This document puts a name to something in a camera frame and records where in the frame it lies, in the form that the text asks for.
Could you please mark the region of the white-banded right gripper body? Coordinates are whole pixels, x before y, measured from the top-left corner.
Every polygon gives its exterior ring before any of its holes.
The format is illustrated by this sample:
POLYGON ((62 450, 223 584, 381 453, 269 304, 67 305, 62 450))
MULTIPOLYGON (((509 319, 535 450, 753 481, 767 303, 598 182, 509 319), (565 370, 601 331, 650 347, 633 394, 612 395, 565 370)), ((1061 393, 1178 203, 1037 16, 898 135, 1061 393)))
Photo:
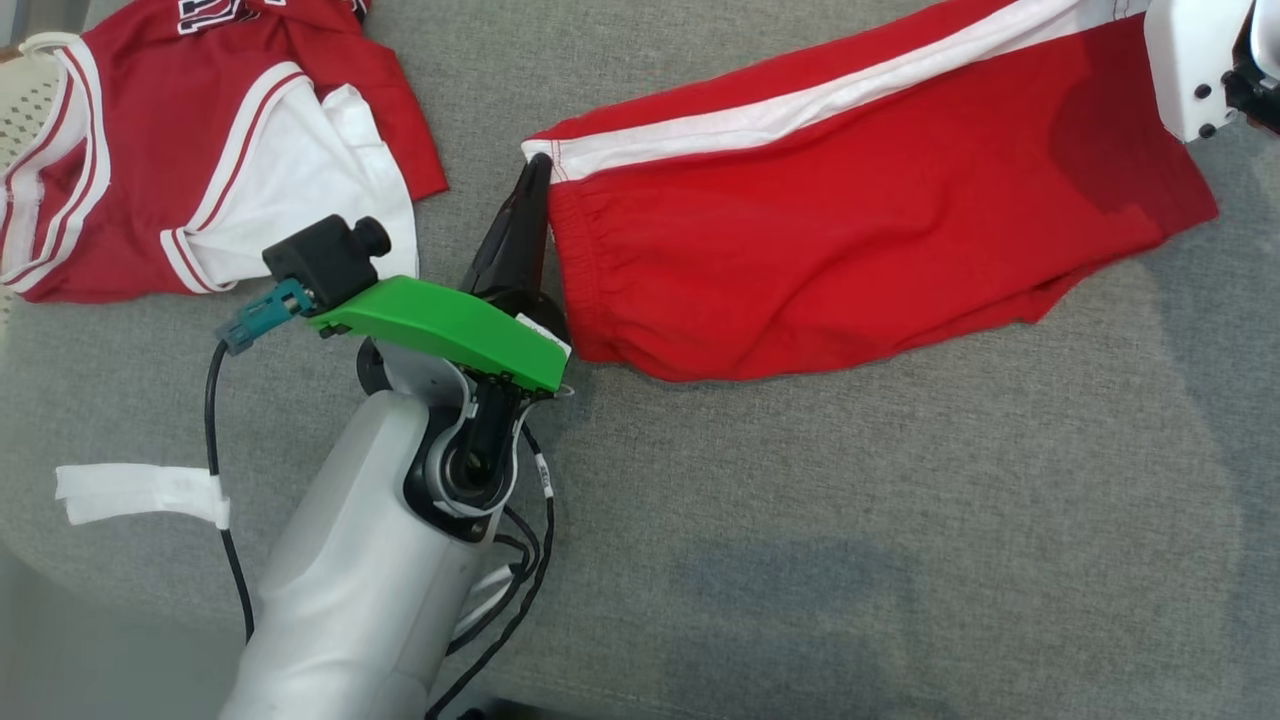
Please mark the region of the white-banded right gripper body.
POLYGON ((1144 37, 1158 117, 1184 143, 1235 119, 1222 88, 1252 1, 1152 1, 1144 37))

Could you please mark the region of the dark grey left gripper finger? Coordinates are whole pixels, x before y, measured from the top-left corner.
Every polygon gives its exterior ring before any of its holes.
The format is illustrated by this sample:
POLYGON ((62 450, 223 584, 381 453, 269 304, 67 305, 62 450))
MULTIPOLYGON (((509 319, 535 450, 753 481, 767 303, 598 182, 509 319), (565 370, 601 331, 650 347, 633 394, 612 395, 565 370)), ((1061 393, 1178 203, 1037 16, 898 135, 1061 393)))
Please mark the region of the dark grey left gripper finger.
POLYGON ((549 190, 553 161, 534 155, 524 168, 518 187, 518 287, 540 293, 549 227, 549 190))
POLYGON ((462 291, 492 297, 538 291, 538 159, 526 161, 462 281, 462 291))

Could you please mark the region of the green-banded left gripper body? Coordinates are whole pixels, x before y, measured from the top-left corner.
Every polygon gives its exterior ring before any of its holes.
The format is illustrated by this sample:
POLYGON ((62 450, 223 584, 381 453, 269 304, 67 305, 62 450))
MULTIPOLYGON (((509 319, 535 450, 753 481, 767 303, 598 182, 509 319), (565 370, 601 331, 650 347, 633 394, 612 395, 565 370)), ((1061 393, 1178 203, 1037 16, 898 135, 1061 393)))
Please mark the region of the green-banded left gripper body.
POLYGON ((553 392, 572 355, 553 327, 558 319, 550 306, 508 313, 485 299, 398 275, 311 316, 308 324, 320 333, 385 341, 481 375, 507 375, 530 392, 553 392))

